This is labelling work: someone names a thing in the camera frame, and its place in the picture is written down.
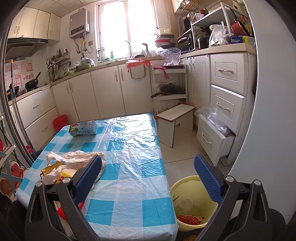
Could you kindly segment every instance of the water heater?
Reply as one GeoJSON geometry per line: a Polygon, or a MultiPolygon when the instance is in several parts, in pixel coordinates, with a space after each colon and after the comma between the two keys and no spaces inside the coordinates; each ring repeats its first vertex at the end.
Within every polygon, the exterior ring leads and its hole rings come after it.
{"type": "Polygon", "coordinates": [[[84,33],[89,33],[89,11],[81,8],[70,16],[70,38],[79,38],[84,33]]]}

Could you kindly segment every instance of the range hood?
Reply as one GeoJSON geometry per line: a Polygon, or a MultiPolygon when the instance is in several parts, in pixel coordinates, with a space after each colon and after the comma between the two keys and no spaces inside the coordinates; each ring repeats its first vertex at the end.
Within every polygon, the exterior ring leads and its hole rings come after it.
{"type": "Polygon", "coordinates": [[[31,57],[38,50],[44,48],[48,43],[47,39],[37,38],[8,38],[6,45],[5,63],[11,59],[14,61],[31,57]]]}

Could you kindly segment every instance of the wire basket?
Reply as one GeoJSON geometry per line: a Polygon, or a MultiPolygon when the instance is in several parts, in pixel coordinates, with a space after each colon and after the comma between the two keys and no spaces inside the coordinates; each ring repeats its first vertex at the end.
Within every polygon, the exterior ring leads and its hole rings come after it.
{"type": "Polygon", "coordinates": [[[203,5],[203,0],[184,0],[180,9],[183,11],[195,12],[203,5]]]}

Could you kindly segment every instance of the faucet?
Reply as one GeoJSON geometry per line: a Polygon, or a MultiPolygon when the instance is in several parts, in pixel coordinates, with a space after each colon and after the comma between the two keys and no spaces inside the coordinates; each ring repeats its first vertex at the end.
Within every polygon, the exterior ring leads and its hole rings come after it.
{"type": "Polygon", "coordinates": [[[131,43],[129,41],[125,40],[125,39],[123,39],[123,41],[128,42],[128,50],[129,50],[129,53],[130,53],[130,58],[133,58],[133,53],[131,51],[131,43]]]}

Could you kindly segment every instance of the window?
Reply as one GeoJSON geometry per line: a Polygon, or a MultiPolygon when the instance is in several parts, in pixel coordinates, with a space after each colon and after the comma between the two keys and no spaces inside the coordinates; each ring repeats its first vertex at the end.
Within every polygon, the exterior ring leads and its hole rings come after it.
{"type": "Polygon", "coordinates": [[[99,42],[105,48],[105,58],[129,56],[145,49],[156,50],[156,16],[153,0],[121,0],[99,5],[99,42]]]}

